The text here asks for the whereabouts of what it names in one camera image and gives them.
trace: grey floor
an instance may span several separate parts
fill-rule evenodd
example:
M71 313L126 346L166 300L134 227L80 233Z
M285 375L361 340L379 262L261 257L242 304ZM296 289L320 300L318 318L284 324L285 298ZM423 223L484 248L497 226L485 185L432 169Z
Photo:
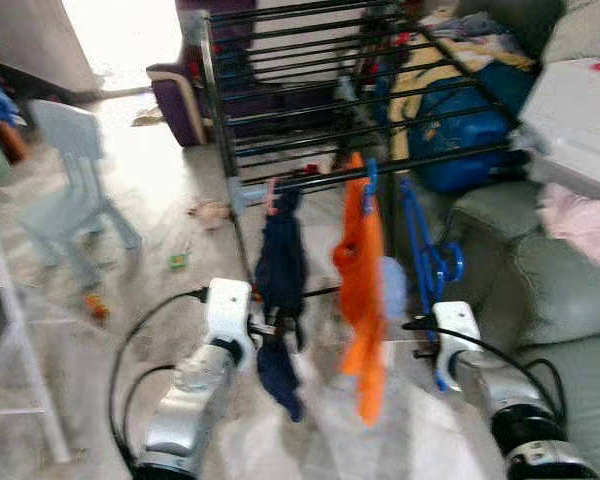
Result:
M104 326L89 318L84 291L65 263L46 269L18 218L35 198L58 188L64 173L55 152L34 142L31 158L0 186L0 232L10 265L31 287L28 311L42 368L62 414L75 460L53 465L36 416L0 417L0 479L125 479L106 423L106 387L113 352L131 324L163 298L213 277L241 278L233 229L205 231L186 215L194 197L226 198L213 146L182 150L165 124L130 127L147 97L126 97L91 106L100 120L107 153L106 189L143 237L137 252L121 249L108 228L79 238L98 266L98 287L111 309ZM311 287L337 282L330 251L341 233L339 191L306 197L299 214L311 269ZM263 212L243 217L251 262L258 255ZM169 256L188 253L185 269L172 272ZM338 373L349 335L333 315L334 299L311 299L303 317L308 351L294 356L303 380L307 416L292 424L257 383L253 371L236 382L232 401L208 451L205 476L214 480L295 479L498 479L497 450L477 412L455 395L442 395L430 366L412 359L418 343L389 328L385 345L388 382L378 425L366 429L355 414L355 383ZM158 315L125 359L122 388L150 366L175 362L200 344L203 307L180 300ZM0 407L32 402L18 358L0 378ZM137 445L168 375L139 390L132 408Z

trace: orange cloth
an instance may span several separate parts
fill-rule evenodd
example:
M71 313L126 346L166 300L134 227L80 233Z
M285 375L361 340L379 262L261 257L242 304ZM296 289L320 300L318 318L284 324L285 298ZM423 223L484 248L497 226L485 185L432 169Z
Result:
M362 158L355 153L349 168L363 166ZM366 425L373 425L380 414L385 382L381 355L385 318L382 229L375 198L372 213L365 215L363 209L364 187L368 183L367 178L347 182L344 237L333 252L333 263L342 275L342 314L355 332L342 371L358 375L358 412Z

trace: black cable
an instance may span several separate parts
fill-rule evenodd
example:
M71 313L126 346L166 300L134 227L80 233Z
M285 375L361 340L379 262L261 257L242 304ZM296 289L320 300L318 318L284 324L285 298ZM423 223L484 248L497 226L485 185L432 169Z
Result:
M115 388L116 388L116 383L118 380L118 373L120 372L120 365L122 364L122 357L124 355L124 352L127 349L127 347L129 346L129 344L131 343L131 340L133 340L133 337L135 337L137 335L137 333L142 329L142 327L144 327L145 323L147 323L147 321L149 319L151 319L151 317L153 317L156 313L158 313L158 311L160 311L166 305L170 304L174 300L177 300L178 298L183 298L183 297L194 297L204 303L206 301L208 290L209 290L208 287L202 287L197 290L191 290L190 292L179 293L177 295L173 295L172 297L167 298L166 300L163 300L157 306L155 306L154 308L149 310L134 325L134 327L129 331L129 333L127 333L127 336L125 337L124 341L120 344L120 347L118 347L118 350L116 351L116 356L115 356L115 359L113 362L113 368L111 369L111 376L109 378L109 405L108 405L109 431L111 432L111 436L113 437L113 440L116 444L118 452L120 453L120 456L122 457L122 460L124 461L125 465L129 469L129 471L132 473L135 469L135 466L134 466L135 459L133 457L133 453L131 452L131 449L126 444L126 442L124 441L124 438L120 435L120 433L118 432L118 429L116 428L115 412L114 412Z
M562 383L562 378L560 377L560 372L558 372L558 369L556 368L556 366L553 363L551 363L549 360L547 360L546 358L537 358L537 359L527 363L525 365L525 368L530 370L533 367L535 367L536 365L544 365L545 367L547 367L549 369L549 371L551 372L551 375L553 376L553 381L555 383L556 392L558 395L558 402L560 403L560 418L562 419L562 422L564 423L564 425L563 425L563 428L564 428L566 425L566 422L567 422L568 410L567 410L566 394L564 391L564 385Z
M533 375L524 365L522 365L520 362L518 362L515 358L511 357L510 355L507 355L502 350L494 347L493 345L490 345L486 342L483 342L482 340L478 340L478 339L470 337L468 335L463 335L462 333L456 332L454 330L447 330L446 328L440 328L440 327L436 327L433 325L423 325L420 322L405 323L404 325L402 325L402 328L404 330L431 331L431 332L436 332L436 333L442 333L444 335L451 335L452 337L457 337L462 340L466 340L467 342L474 343L474 344L484 348L485 350L493 353L494 355L497 355L502 360L504 360L511 366L515 367L525 377L527 377L527 379L533 384L533 386L538 389L538 391L540 392L540 395L542 395L544 400L549 404L549 407L551 408L551 411L555 415L556 420L558 421L560 426L564 428L564 425L566 423L566 418L562 418L561 412L556 407L556 403L553 400L553 397L551 397L551 395L549 395L549 392L547 392L547 389L544 387L544 385L542 385L542 383L537 379L537 377L535 375Z
M123 410L123 415L122 415L122 438L127 446L130 445L129 423L128 423L129 412L131 411L131 402L133 401L133 397L136 394L136 390L138 389L140 384L144 381L144 379L147 378L149 375L152 375L156 372L163 372L165 370L173 370L174 368L176 368L175 364L160 365L159 367L153 367L153 368L150 368L149 370L146 370L145 372L141 373L140 376L138 376L134 380L133 384L131 385L131 388L129 389L129 393L127 393L127 398L124 402L124 410Z

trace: white wall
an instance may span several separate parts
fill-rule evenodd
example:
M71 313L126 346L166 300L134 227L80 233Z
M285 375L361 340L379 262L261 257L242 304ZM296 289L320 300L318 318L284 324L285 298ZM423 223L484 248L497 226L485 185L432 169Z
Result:
M0 63L72 92L97 89L62 0L0 0Z

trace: grey sofa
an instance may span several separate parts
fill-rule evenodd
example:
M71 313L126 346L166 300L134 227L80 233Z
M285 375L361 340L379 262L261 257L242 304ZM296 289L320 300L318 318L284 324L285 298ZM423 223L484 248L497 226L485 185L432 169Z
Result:
M537 57L563 8L553 0L470 0L459 10L490 11ZM390 182L393 248L410 265L396 180ZM544 233L536 214L539 185L509 182L450 195L416 188L433 236L459 242L465 254L465 277L445 299L471 304L486 341L523 359L555 363L565 384L569 437L600 474L600 269Z

